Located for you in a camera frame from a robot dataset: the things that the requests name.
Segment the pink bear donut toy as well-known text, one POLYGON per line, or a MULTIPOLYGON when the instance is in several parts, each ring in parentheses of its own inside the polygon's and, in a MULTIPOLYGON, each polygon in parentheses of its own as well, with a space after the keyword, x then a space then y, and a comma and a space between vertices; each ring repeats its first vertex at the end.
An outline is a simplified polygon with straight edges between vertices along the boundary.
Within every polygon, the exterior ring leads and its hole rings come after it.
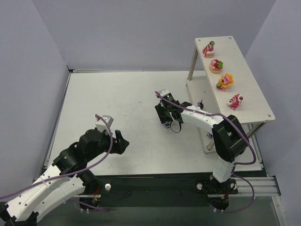
POLYGON ((219 74, 223 69, 223 61, 213 59, 210 61, 209 70, 211 73, 219 74))

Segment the pink bear sunflower toy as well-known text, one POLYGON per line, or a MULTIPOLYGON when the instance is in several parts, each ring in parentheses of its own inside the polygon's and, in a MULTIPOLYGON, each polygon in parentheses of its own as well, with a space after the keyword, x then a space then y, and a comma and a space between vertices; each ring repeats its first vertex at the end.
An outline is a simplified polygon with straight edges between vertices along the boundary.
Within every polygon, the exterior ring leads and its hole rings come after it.
POLYGON ((216 88, 225 91, 226 88, 230 87, 234 83, 233 76, 231 74, 225 74, 220 77, 216 84, 216 88))

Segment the pink bear strawberry hat toy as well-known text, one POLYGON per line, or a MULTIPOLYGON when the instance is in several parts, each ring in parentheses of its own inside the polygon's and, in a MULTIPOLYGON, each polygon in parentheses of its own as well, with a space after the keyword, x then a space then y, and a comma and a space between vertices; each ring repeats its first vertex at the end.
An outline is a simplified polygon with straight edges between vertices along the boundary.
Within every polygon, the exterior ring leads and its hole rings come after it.
POLYGON ((240 94, 236 94, 231 99, 228 100, 227 106, 230 107, 233 111, 236 110, 241 102, 243 101, 243 96, 240 94))

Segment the pink bear cake slice toy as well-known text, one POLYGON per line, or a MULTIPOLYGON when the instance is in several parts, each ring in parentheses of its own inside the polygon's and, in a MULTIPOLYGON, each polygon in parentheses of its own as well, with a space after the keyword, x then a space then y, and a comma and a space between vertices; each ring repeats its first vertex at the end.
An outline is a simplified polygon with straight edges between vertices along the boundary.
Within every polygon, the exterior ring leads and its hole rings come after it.
POLYGON ((214 41, 210 41, 202 50, 202 54, 205 58, 214 57, 214 41))

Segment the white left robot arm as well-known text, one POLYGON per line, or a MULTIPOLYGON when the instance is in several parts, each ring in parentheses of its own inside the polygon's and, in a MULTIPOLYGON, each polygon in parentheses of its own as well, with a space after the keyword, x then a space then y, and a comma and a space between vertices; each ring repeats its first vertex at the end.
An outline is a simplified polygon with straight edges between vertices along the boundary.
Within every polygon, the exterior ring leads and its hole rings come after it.
POLYGON ((35 226, 48 212, 85 190, 97 191, 96 176, 87 164, 102 153, 123 154, 129 146, 119 130, 90 129, 60 152, 51 166, 16 198, 1 202, 0 218, 7 226, 35 226))

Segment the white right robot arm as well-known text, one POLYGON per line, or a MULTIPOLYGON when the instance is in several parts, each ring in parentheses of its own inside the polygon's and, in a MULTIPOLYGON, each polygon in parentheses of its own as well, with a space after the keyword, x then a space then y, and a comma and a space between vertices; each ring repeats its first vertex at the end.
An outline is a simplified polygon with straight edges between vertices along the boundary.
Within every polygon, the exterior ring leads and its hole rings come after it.
POLYGON ((219 182, 226 182, 233 174, 236 158, 244 153, 247 148, 248 138, 243 131, 238 119, 229 115, 226 119, 217 115, 211 116, 202 111, 200 107, 191 103, 174 104, 160 100, 155 106, 159 120, 162 124, 170 124, 173 121, 194 125, 212 136, 215 151, 218 155, 217 164, 213 170, 213 177, 219 182))

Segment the white two-tier shelf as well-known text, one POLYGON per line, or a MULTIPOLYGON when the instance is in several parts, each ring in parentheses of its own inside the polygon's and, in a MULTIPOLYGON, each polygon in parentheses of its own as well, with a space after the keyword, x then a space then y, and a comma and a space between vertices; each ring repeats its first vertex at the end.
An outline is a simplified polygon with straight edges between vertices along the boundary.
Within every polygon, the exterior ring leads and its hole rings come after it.
POLYGON ((267 122, 273 121, 275 116, 232 36, 195 39, 194 56, 186 86, 194 105, 203 100, 206 112, 236 116, 252 146, 256 151, 259 150, 254 135, 267 122), (210 72, 211 58, 205 58, 202 54, 203 48, 210 41, 215 42, 214 58, 223 61, 223 69, 219 74, 210 72), (221 91, 216 88, 216 84, 227 73, 233 76, 234 83, 221 91), (227 106, 227 102, 236 94, 242 95, 244 99, 233 111, 227 106))

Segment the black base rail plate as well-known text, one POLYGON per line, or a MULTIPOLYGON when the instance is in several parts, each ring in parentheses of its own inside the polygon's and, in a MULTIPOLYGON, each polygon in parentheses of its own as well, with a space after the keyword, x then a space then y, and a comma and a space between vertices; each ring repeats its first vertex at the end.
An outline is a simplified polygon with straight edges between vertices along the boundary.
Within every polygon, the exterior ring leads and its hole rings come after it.
POLYGON ((92 188, 79 197, 99 208, 207 207, 226 209, 229 197, 238 194, 235 179, 219 183, 211 173, 97 176, 92 188))

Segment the aluminium extrusion rail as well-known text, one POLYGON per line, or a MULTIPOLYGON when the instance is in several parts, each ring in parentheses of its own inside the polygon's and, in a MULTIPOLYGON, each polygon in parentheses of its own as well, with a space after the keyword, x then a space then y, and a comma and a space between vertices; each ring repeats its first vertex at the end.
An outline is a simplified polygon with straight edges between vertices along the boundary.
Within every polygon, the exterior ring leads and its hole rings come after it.
POLYGON ((213 161, 206 169, 207 172, 195 180, 195 186, 197 193, 204 194, 210 199, 223 196, 227 199, 232 196, 280 196, 276 178, 268 177, 258 162, 255 166, 235 166, 234 175, 222 183, 213 176, 213 171, 217 171, 220 178, 228 176, 227 172, 223 172, 223 169, 228 168, 222 162, 213 161))

